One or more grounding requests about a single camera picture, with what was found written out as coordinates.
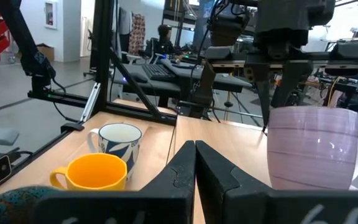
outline floor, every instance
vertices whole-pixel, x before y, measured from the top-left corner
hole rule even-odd
[[[88,71],[88,66],[88,58],[82,58],[80,62],[53,63],[57,71],[57,82],[67,86],[68,93],[82,96],[88,96],[93,86],[91,78],[83,76],[83,72]],[[20,65],[0,66],[0,127],[16,128],[20,136],[15,146],[19,146],[22,150],[35,151],[60,133],[59,127],[65,123],[65,120],[57,113],[52,103],[27,98],[30,87],[31,78],[25,76]],[[113,85],[112,100],[117,95],[116,89],[117,86]],[[217,91],[216,96],[216,106],[223,108],[224,102],[227,101],[227,92]],[[151,102],[158,100],[154,96],[149,98]],[[243,90],[238,94],[238,98],[247,108],[247,111],[241,110],[242,112],[260,114],[259,106],[251,103],[257,99],[256,94]],[[135,95],[124,94],[124,99],[135,100]],[[231,109],[240,111],[233,96],[231,101],[234,103]],[[58,107],[63,114],[71,118],[79,119],[82,113],[81,108],[67,105],[58,105]],[[217,111],[216,114],[219,119],[223,119],[223,112]],[[229,120],[252,125],[263,123],[259,118],[251,119],[238,114],[230,114]],[[7,152],[12,148],[0,146],[0,152]],[[358,188],[358,178],[352,184]]]

